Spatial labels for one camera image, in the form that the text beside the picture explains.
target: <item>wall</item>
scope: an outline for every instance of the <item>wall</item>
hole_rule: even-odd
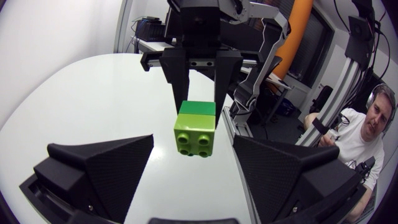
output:
[[[166,0],[133,0],[129,16],[129,25],[127,27],[124,41],[124,52],[126,52],[129,42],[131,41],[131,37],[134,35],[134,31],[130,28],[133,25],[134,19],[141,16],[152,16],[158,17],[162,22],[165,22],[168,10],[169,4]],[[134,52],[133,45],[130,45],[128,52]]]
[[[6,1],[0,12],[0,128],[55,72],[113,52],[121,2]]]

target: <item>headphones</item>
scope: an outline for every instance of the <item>headphones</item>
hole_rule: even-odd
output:
[[[391,110],[391,115],[390,118],[387,121],[386,127],[383,130],[383,133],[386,134],[387,130],[390,128],[390,125],[392,123],[392,120],[394,119],[394,116],[396,114],[396,99],[395,99],[395,93],[394,91],[391,90],[390,87],[388,87],[386,84],[382,83],[382,84],[378,84],[377,86],[375,86],[371,92],[371,94],[369,95],[369,98],[366,102],[366,109],[369,109],[372,105],[372,103],[374,102],[374,100],[376,99],[377,94],[380,92],[380,89],[388,89],[391,93],[392,96],[388,93],[386,93],[391,105],[392,105],[392,110]]]

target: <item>man's hand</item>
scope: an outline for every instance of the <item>man's hand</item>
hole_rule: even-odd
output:
[[[330,136],[328,134],[325,134],[324,136],[321,137],[321,140],[319,141],[318,146],[319,147],[324,147],[324,146],[335,146],[336,144],[330,139]]]

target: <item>light green duplo brick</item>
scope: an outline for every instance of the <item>light green duplo brick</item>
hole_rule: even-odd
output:
[[[215,114],[213,102],[183,102],[174,126],[178,152],[188,156],[212,155],[216,127],[213,111]]]

